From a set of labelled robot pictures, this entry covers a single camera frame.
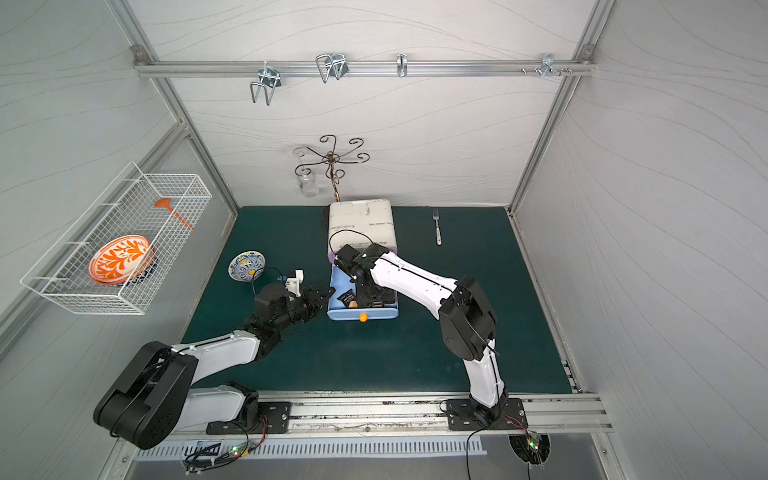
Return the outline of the blue drawer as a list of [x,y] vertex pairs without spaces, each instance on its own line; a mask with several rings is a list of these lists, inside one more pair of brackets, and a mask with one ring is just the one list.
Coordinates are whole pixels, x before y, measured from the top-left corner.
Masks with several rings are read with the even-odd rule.
[[[331,270],[330,286],[335,288],[335,293],[328,302],[327,315],[333,321],[366,321],[389,320],[399,316],[398,299],[396,303],[384,308],[360,308],[358,306],[358,297],[356,284],[351,278],[343,273],[338,267],[333,266]],[[348,290],[353,290],[356,297],[356,304],[346,308],[339,300],[338,296]]]

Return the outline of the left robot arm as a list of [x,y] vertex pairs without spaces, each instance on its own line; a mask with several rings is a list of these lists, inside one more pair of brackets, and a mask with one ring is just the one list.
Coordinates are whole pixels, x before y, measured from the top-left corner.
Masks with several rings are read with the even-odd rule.
[[255,312],[240,329],[196,343],[143,345],[97,403],[94,423],[142,450],[192,426],[233,421],[251,429],[256,391],[235,384],[199,388],[197,382],[264,359],[284,330],[323,312],[334,292],[306,286],[293,293],[272,283],[256,295]]

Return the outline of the purple top drawer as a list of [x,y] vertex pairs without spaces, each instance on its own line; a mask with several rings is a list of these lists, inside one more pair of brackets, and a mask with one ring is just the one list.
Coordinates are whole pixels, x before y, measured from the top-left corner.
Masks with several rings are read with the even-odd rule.
[[397,253],[398,248],[394,246],[385,246],[381,244],[369,244],[366,246],[353,246],[350,244],[342,246],[335,253],[329,251],[327,256],[330,263],[334,263],[336,258],[341,255],[343,258],[351,259],[363,253],[372,253],[374,256],[385,252]]

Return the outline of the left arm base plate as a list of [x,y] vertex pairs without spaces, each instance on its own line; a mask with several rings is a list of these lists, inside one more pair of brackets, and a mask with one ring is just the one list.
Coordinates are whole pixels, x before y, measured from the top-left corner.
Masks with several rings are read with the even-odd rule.
[[209,435],[286,434],[291,416],[290,402],[262,402],[246,405],[234,420],[211,422]]

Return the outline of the black drycake packet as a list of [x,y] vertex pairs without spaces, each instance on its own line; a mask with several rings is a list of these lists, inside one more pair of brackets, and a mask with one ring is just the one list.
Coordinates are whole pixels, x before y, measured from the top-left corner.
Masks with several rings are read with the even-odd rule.
[[356,297],[353,290],[348,290],[338,296],[338,300],[346,307],[350,308],[352,304],[356,304]]

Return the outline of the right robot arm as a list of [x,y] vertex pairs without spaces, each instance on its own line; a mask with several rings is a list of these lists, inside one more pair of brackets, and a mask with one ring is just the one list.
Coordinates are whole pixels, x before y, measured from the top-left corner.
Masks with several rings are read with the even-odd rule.
[[472,408],[468,416],[487,427],[503,415],[508,392],[496,351],[498,318],[475,279],[433,274],[377,243],[362,251],[341,247],[334,265],[364,287],[389,289],[424,306],[439,322],[447,349],[464,362]]

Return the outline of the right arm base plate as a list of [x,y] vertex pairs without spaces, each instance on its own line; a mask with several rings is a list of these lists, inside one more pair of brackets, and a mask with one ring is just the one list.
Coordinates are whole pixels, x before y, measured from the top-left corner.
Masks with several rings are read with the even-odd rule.
[[472,399],[448,399],[442,401],[439,408],[447,418],[450,431],[528,429],[526,412],[518,398],[502,398],[491,408]]

